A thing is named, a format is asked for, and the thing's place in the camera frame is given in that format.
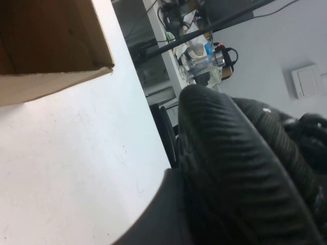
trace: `black object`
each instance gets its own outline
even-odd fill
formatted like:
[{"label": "black object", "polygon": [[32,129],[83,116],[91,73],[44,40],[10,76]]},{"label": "black object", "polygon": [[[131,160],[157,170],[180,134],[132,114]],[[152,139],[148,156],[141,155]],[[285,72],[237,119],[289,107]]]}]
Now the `black object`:
[{"label": "black object", "polygon": [[179,37],[179,30],[183,23],[179,5],[177,3],[164,3],[160,9],[166,31],[171,32],[176,38]]},{"label": "black object", "polygon": [[170,166],[172,168],[177,168],[179,164],[177,140],[168,113],[165,107],[159,108],[158,105],[150,106],[150,110],[159,132],[163,147],[165,148]]},{"label": "black object", "polygon": [[327,174],[327,120],[317,114],[305,114],[299,120],[284,122],[286,132],[318,174]]},{"label": "black object", "polygon": [[[210,22],[215,22],[227,15],[234,13],[237,10],[240,10],[252,4],[251,0],[204,0],[204,3],[205,12]],[[230,21],[229,23],[226,23],[222,27],[225,29],[242,23],[244,21],[253,19],[253,17],[253,12],[249,12],[247,14],[239,16],[238,18],[235,18],[234,20]]]},{"label": "black object", "polygon": [[[115,244],[324,245],[326,200],[284,130],[290,119],[264,103],[186,87],[180,169],[166,171],[149,207]],[[317,115],[299,121],[327,130]]]},{"label": "black object", "polygon": [[139,42],[128,47],[129,53],[132,57],[135,67],[141,65],[141,62],[138,62],[140,57],[145,57],[147,54],[147,49],[156,46],[158,43],[155,38],[150,39],[149,41]]},{"label": "black object", "polygon": [[179,98],[179,139],[195,244],[325,244],[317,226],[325,214],[316,215],[323,196],[312,195],[309,166],[262,108],[240,110],[231,97],[190,85]]},{"label": "black object", "polygon": [[[223,68],[230,67],[232,72],[234,72],[234,65],[239,60],[239,53],[234,48],[225,47],[224,45],[219,45],[219,43],[217,43],[217,42],[214,43],[214,46],[217,46],[215,48],[215,52],[221,51],[223,53],[223,57],[225,59],[225,65],[223,66]],[[230,58],[230,55],[228,53],[230,51],[234,51],[235,54],[236,54],[236,59],[234,61],[232,61],[231,58]]]},{"label": "black object", "polygon": [[160,47],[157,50],[147,54],[145,57],[142,57],[144,59],[143,62],[148,60],[148,59],[151,59],[151,58],[153,58],[153,57],[155,57],[157,55],[160,55],[160,54],[162,54],[162,53],[164,53],[164,52],[166,52],[168,50],[171,50],[174,47],[177,47],[177,46],[179,46],[179,45],[181,45],[181,44],[183,44],[183,43],[185,43],[187,41],[192,40],[193,38],[196,38],[196,37],[198,37],[198,36],[200,36],[200,35],[202,35],[202,34],[204,34],[206,32],[209,32],[209,31],[211,31],[213,29],[222,30],[224,28],[223,27],[224,24],[226,24],[226,23],[228,23],[228,22],[230,22],[230,21],[232,21],[232,20],[234,20],[234,19],[236,19],[236,18],[238,18],[240,16],[243,16],[244,14],[250,13],[250,12],[252,12],[252,11],[254,11],[254,10],[264,6],[264,5],[266,5],[266,4],[274,2],[274,1],[275,0],[262,0],[262,1],[259,1],[257,3],[251,4],[251,5],[249,5],[249,6],[245,7],[245,8],[237,11],[234,14],[231,14],[231,15],[229,15],[227,17],[219,19],[219,20],[215,21],[214,23],[212,23],[211,25],[209,25],[207,27],[204,27],[201,30],[197,30],[195,32],[183,35],[180,38],[176,39],[176,41],[174,41],[172,43],[169,43],[169,44],[167,44],[167,45],[165,45],[163,47]]},{"label": "black object", "polygon": [[210,73],[206,72],[197,76],[194,76],[194,80],[196,84],[202,85],[202,86],[208,86],[208,82],[210,80]]},{"label": "black object", "polygon": [[156,196],[114,245],[193,245],[185,214],[180,171],[166,170]]}]

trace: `cardboard flap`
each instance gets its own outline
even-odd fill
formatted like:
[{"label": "cardboard flap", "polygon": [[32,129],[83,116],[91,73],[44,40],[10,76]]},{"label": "cardboard flap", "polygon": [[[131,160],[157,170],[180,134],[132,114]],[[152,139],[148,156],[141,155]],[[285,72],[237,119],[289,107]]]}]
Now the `cardboard flap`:
[{"label": "cardboard flap", "polygon": [[110,68],[104,67],[77,73],[0,76],[0,106],[32,101],[110,72]]},{"label": "cardboard flap", "polygon": [[5,0],[0,14],[14,74],[113,67],[91,0]]}]

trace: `white tabletop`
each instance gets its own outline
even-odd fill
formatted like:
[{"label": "white tabletop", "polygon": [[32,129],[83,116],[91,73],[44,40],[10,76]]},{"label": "white tabletop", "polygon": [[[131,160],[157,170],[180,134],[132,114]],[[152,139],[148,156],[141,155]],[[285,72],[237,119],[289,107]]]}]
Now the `white tabletop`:
[{"label": "white tabletop", "polygon": [[109,0],[111,75],[0,108],[0,244],[111,244],[169,168]]}]

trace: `white light switch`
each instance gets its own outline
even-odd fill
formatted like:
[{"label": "white light switch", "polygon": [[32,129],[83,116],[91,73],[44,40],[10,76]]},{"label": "white light switch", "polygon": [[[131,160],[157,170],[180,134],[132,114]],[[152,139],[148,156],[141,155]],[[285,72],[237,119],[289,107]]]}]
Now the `white light switch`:
[{"label": "white light switch", "polygon": [[299,100],[319,95],[322,83],[317,65],[294,70],[292,76]]}]

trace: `black pole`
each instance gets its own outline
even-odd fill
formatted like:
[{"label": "black pole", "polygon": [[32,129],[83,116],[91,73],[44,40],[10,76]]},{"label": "black pole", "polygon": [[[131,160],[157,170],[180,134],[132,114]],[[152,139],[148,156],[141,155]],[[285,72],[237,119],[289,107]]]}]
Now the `black pole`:
[{"label": "black pole", "polygon": [[138,50],[140,48],[147,49],[147,48],[150,48],[150,47],[153,47],[153,46],[156,46],[156,45],[157,45],[157,40],[155,38],[152,38],[149,41],[139,42],[139,43],[136,43],[136,44],[134,44],[132,46],[129,46],[128,49],[129,50]]},{"label": "black pole", "polygon": [[176,41],[174,42],[171,42],[171,43],[168,43],[167,45],[163,46],[163,47],[160,47],[158,48],[157,50],[147,54],[147,59],[151,59],[155,56],[158,56],[168,50],[171,50],[172,48],[174,47],[177,47],[187,41],[190,41],[192,40],[193,38],[196,38],[206,32],[209,32],[211,31],[213,28],[217,28],[217,31],[221,30],[220,26],[223,25],[223,24],[226,24],[244,14],[247,14],[249,12],[252,12],[253,10],[256,10],[258,8],[261,8],[262,6],[266,5],[266,4],[269,4],[269,3],[272,3],[276,0],[262,0],[262,1],[259,1],[257,3],[254,3],[254,4],[251,4],[239,11],[237,11],[236,13],[234,14],[231,14],[225,18],[222,18],[222,19],[219,19],[217,21],[215,21],[214,23],[212,23],[211,25],[201,29],[201,30],[197,30],[195,32],[192,32],[192,33],[189,33],[189,34],[186,34],[186,35],[183,35],[181,37],[179,37],[178,39],[176,39]]}]

